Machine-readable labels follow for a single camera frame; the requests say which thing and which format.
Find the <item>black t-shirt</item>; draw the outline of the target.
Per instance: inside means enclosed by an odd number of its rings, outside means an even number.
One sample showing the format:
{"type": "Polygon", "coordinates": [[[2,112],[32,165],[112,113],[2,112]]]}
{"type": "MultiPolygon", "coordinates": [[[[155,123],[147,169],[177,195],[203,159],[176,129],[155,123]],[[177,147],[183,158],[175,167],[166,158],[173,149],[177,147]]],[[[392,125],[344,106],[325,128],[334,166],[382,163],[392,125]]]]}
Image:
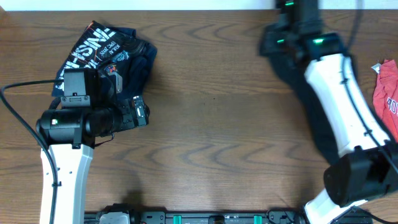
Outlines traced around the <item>black t-shirt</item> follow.
{"type": "Polygon", "coordinates": [[[293,89],[305,109],[317,149],[326,161],[333,165],[340,157],[328,118],[314,90],[305,80],[305,70],[295,65],[294,61],[283,53],[277,44],[278,39],[275,24],[265,27],[259,54],[268,58],[275,74],[293,89]]]}

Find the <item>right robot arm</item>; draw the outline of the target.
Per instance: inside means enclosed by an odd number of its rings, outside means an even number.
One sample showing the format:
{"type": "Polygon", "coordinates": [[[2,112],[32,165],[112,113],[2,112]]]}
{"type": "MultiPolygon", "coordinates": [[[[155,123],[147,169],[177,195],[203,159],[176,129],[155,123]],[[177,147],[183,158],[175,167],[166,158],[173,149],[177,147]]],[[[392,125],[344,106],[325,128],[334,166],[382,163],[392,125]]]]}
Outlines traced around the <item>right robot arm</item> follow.
{"type": "Polygon", "coordinates": [[[305,67],[337,146],[324,189],[305,205],[310,223],[333,223],[358,206],[397,190],[397,143],[369,109],[348,49],[324,33],[317,1],[279,1],[276,44],[305,67]]]}

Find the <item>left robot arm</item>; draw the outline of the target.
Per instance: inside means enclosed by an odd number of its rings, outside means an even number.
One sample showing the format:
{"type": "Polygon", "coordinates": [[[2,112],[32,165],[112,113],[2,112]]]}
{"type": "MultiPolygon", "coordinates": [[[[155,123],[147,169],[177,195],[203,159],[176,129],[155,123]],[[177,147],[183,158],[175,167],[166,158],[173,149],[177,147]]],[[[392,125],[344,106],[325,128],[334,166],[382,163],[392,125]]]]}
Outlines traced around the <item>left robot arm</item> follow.
{"type": "Polygon", "coordinates": [[[40,223],[83,223],[96,138],[148,125],[150,112],[142,97],[146,80],[146,73],[65,70],[61,107],[44,111],[36,124],[46,144],[40,155],[40,223]]]}

